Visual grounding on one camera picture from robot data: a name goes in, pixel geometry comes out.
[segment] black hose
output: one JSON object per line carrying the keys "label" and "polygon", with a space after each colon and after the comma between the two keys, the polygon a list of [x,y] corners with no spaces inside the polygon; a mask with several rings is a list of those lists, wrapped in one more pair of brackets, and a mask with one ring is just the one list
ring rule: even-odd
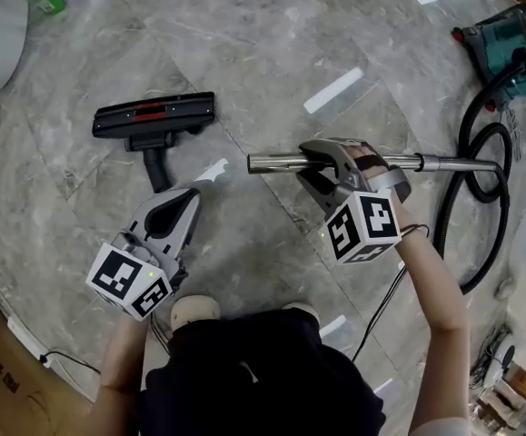
{"label": "black hose", "polygon": [[511,172],[512,159],[512,140],[507,128],[501,123],[492,123],[484,127],[470,142],[471,129],[479,111],[492,98],[492,96],[506,85],[515,75],[526,71],[526,55],[513,54],[513,62],[507,65],[500,73],[494,76],[491,81],[474,97],[471,104],[466,110],[461,122],[461,130],[459,132],[458,155],[460,158],[469,158],[474,160],[486,142],[495,134],[502,139],[504,146],[504,163],[501,168],[497,165],[495,174],[497,176],[497,185],[490,191],[483,191],[479,186],[479,182],[474,172],[456,172],[451,179],[444,199],[442,200],[440,211],[436,219],[436,227],[434,229],[433,245],[436,251],[444,258],[444,248],[446,245],[446,233],[451,220],[452,207],[456,196],[461,189],[462,183],[466,181],[471,194],[480,202],[491,203],[497,199],[501,199],[501,217],[499,220],[499,227],[495,242],[492,246],[489,256],[478,272],[476,272],[471,279],[465,284],[461,284],[463,294],[472,291],[481,282],[482,278],[487,274],[497,258],[499,250],[501,249],[502,241],[507,230],[507,222],[509,220],[509,188],[507,181]]}

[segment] white cube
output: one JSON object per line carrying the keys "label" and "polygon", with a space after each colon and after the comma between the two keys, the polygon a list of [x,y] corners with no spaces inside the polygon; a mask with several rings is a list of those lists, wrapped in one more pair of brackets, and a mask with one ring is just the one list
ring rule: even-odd
{"label": "white cube", "polygon": [[391,191],[352,193],[325,222],[321,236],[337,263],[376,259],[402,240]]}
{"label": "white cube", "polygon": [[108,243],[97,254],[86,283],[140,321],[172,293],[163,270]]}

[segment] sleeve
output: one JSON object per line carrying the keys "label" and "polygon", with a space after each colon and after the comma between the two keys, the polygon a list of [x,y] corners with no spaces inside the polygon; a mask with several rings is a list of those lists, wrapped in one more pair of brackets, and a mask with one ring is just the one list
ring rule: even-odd
{"label": "sleeve", "polygon": [[471,436],[471,424],[463,418],[443,418],[424,423],[409,436]]}

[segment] beige shoe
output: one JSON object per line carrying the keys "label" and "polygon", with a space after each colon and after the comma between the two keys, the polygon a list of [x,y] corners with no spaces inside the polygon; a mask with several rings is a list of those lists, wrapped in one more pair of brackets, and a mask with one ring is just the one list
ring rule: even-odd
{"label": "beige shoe", "polygon": [[315,320],[317,320],[318,323],[321,323],[319,321],[319,313],[308,303],[303,302],[291,302],[287,303],[284,307],[282,307],[281,310],[287,310],[287,309],[299,309],[303,310],[304,312],[310,313],[315,317]]}
{"label": "beige shoe", "polygon": [[206,295],[189,295],[176,301],[172,307],[170,324],[172,331],[191,322],[220,320],[220,305]]}

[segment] floor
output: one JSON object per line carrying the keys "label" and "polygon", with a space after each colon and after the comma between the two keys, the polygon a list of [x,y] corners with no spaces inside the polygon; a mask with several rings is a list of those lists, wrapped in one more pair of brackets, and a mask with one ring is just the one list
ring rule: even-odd
{"label": "floor", "polygon": [[[361,137],[383,153],[452,154],[461,116],[480,88],[450,37],[512,0],[71,0],[55,17],[31,15],[25,51],[0,93],[0,302],[47,347],[99,364],[116,312],[84,285],[101,241],[152,195],[141,156],[91,136],[101,106],[212,90],[218,119],[168,152],[176,182],[226,159],[203,186],[203,212],[184,254],[181,295],[209,293],[226,315],[310,302],[325,340],[352,355],[399,261],[333,266],[318,242],[319,208],[291,175],[251,176],[245,155],[291,151],[311,137]],[[303,103],[359,67],[363,77],[315,114]],[[485,113],[479,124],[498,118]],[[502,319],[492,298],[526,205],[526,100],[503,116],[518,125],[511,219],[501,257],[467,298],[473,342]],[[407,206],[433,222],[447,175],[410,175]],[[462,191],[447,260],[466,277],[487,252],[495,205]],[[159,317],[167,323],[170,304]],[[357,366],[382,395],[384,434],[404,434],[428,332],[409,279],[395,294]],[[166,360],[154,337],[148,361]],[[70,363],[94,396],[96,378]]]}

